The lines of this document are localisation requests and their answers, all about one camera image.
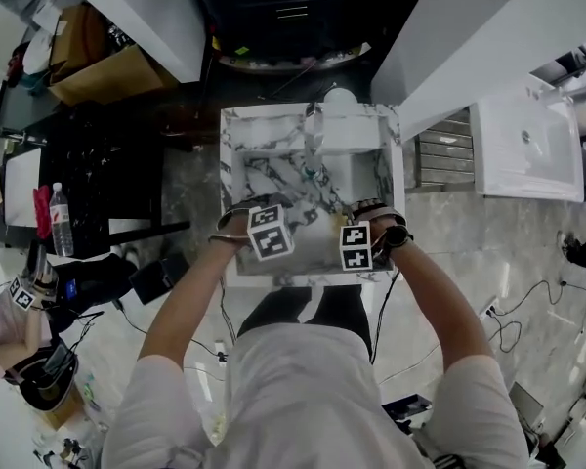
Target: metal grate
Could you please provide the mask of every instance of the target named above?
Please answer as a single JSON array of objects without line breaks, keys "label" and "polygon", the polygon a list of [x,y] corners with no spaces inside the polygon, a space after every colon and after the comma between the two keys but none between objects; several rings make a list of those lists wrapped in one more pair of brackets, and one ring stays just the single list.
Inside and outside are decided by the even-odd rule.
[{"label": "metal grate", "polygon": [[419,192],[472,189],[475,184],[469,111],[463,109],[415,138]]}]

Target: smartwatch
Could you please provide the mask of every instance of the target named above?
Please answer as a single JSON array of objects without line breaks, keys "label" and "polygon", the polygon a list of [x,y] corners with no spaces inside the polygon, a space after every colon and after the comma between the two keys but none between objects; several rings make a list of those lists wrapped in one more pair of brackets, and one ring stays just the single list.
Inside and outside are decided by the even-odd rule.
[{"label": "smartwatch", "polygon": [[384,243],[382,250],[386,255],[390,255],[395,248],[406,245],[409,239],[413,239],[412,234],[408,232],[405,226],[390,226],[384,233]]}]

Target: white marble basin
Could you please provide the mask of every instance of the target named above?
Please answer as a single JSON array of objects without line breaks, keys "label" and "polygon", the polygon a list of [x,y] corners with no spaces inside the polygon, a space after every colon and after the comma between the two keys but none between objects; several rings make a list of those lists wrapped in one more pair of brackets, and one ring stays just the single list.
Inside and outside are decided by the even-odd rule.
[{"label": "white marble basin", "polygon": [[500,196],[584,200],[581,145],[570,99],[529,76],[470,109],[476,189]]},{"label": "white marble basin", "polygon": [[295,241],[290,256],[259,262],[241,252],[226,273],[228,286],[306,286],[377,281],[390,267],[344,273],[338,237],[344,206],[379,196],[403,209],[398,119],[390,107],[323,107],[322,171],[306,174],[307,104],[222,110],[222,208],[248,197],[280,192]]}]

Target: electronic device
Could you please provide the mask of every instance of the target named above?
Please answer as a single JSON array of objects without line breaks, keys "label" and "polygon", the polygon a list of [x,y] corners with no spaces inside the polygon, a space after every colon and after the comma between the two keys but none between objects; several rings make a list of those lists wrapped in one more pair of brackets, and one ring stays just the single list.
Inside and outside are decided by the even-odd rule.
[{"label": "electronic device", "polygon": [[185,256],[173,254],[141,268],[129,280],[139,300],[145,305],[174,288],[187,271]]}]

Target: marble floor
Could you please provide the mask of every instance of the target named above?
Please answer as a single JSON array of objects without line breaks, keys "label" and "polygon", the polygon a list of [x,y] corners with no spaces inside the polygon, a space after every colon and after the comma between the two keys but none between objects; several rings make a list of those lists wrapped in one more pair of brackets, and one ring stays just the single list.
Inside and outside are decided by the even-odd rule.
[{"label": "marble floor", "polygon": [[[194,153],[170,151],[166,155],[165,219],[189,218],[193,226],[187,232],[140,244],[146,260],[173,250],[182,250],[189,261],[195,258],[219,215],[217,161],[215,147]],[[499,298],[501,309],[511,309],[541,279],[552,282],[554,299],[560,291],[556,283],[561,277],[586,287],[586,270],[567,263],[556,247],[560,229],[573,230],[581,239],[586,238],[586,204],[484,198],[474,192],[419,193],[407,197],[405,213],[417,243],[458,283],[478,313],[494,297]],[[372,328],[389,282],[387,277],[373,288],[373,303],[367,308]],[[268,291],[226,291],[224,304],[234,328],[239,328]],[[210,348],[216,340],[230,345],[219,306],[221,297],[218,290],[196,335]],[[302,320],[312,316],[319,297],[320,289],[315,289]],[[143,306],[134,293],[123,302],[131,322],[142,329],[147,329],[162,304],[159,300]],[[560,302],[552,306],[546,287],[539,286],[515,312],[501,320],[517,320],[523,325],[521,339],[511,353],[499,350],[499,337],[491,341],[507,384],[519,381],[545,405],[545,430],[554,434],[563,425],[586,376],[586,292],[567,288]],[[498,328],[494,320],[486,320],[484,325],[488,335]],[[516,327],[504,330],[505,347],[514,342]],[[76,339],[80,331],[76,324],[66,340]],[[109,307],[78,348],[81,367],[77,382],[91,387],[102,409],[91,413],[99,420],[109,422],[121,402],[143,340],[144,336],[121,313]],[[375,363],[385,402],[413,393],[429,398],[434,395],[441,375],[436,345],[437,339],[407,284],[399,281],[384,315]],[[199,346],[189,348],[186,367],[187,382],[204,426],[217,439],[223,426],[225,370]]]}]

